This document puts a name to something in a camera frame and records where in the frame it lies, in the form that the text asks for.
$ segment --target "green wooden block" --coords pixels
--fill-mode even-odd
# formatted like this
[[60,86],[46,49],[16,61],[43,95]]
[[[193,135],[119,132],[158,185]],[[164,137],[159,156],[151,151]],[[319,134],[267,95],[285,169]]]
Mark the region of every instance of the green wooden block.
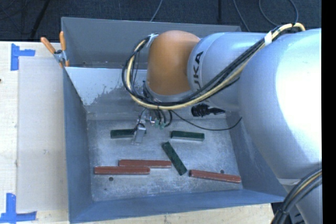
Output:
[[111,138],[127,138],[134,136],[134,129],[112,130]]
[[203,141],[205,137],[204,137],[204,133],[172,131],[171,138],[172,139],[182,139],[182,140]]

